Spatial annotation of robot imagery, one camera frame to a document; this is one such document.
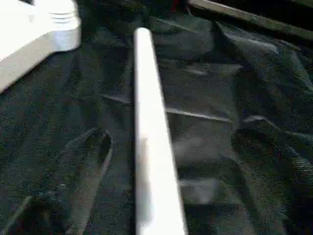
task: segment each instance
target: metal bar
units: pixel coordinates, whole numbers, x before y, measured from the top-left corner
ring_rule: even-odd
[[[208,9],[213,12],[228,15],[240,20],[248,21],[249,23],[256,24],[263,28],[273,31],[280,31],[285,34],[301,37],[306,40],[313,40],[313,31],[302,29],[291,24],[279,22],[270,18],[252,14],[243,10],[239,10],[230,6],[216,3],[209,0],[188,0],[188,3],[197,8]]]
[[[152,37],[135,35],[136,232],[186,234]]]

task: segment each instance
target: white plastic part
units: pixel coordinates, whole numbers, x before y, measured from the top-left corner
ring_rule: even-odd
[[[48,55],[77,48],[81,21],[73,0],[0,2],[0,93]]]
[[[135,32],[136,232],[186,234],[163,94],[149,30]]]

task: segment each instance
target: wrinkled fabric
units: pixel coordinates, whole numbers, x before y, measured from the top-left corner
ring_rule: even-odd
[[[106,153],[99,138],[107,133],[112,155],[85,233],[134,233],[133,31],[146,26],[189,233],[307,231],[311,49],[180,13],[78,4],[82,45],[49,56],[0,96],[1,227],[26,196],[60,184],[73,191],[86,156]],[[95,130],[98,138],[77,142]]]

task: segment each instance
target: white plastic tube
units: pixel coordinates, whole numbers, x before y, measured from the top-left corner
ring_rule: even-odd
[[[176,164],[152,37],[135,32],[136,232],[184,235]]]

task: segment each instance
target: white plastic fitting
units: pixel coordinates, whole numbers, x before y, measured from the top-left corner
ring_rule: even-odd
[[[48,55],[77,48],[81,21],[74,0],[0,2],[0,93]]]

